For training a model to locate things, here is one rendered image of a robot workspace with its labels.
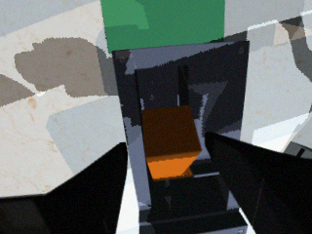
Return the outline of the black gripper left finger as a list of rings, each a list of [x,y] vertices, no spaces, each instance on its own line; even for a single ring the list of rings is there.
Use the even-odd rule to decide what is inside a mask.
[[[50,192],[0,197],[0,234],[116,234],[127,167],[120,142]]]

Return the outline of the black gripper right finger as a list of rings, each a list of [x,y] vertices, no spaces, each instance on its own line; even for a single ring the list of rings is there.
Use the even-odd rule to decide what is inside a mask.
[[[256,234],[312,234],[312,159],[205,134],[222,180]]]

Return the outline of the orange block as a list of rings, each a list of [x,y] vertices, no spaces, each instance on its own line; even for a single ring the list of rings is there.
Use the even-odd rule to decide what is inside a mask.
[[[190,105],[144,109],[145,159],[153,181],[193,176],[202,147]]]

